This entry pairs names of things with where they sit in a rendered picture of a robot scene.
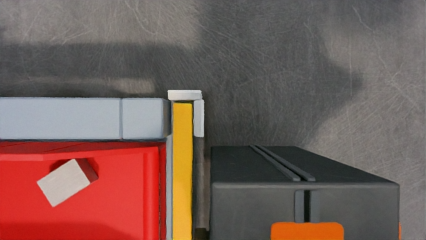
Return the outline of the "red bin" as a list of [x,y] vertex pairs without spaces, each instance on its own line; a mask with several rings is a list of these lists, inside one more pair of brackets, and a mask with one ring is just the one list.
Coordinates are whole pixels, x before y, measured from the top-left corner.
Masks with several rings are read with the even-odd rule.
[[[74,158],[99,179],[52,207],[37,181]],[[166,240],[166,142],[0,142],[0,240]]]

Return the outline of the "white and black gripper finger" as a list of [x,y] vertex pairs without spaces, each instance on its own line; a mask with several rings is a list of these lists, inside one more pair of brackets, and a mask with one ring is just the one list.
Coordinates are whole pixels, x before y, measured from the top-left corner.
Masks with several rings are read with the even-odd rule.
[[194,240],[209,240],[209,231],[206,228],[195,228]]

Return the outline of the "yellow bar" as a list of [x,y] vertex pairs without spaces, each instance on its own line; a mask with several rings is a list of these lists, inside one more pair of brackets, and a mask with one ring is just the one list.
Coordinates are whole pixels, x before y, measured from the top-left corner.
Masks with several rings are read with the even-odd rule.
[[193,105],[173,105],[173,240],[192,240]]

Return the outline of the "grey rectangular block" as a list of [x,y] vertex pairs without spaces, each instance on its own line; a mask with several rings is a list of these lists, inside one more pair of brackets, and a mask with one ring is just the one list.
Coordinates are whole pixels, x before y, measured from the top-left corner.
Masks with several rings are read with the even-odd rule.
[[74,158],[38,180],[37,184],[55,207],[98,179],[86,158]]

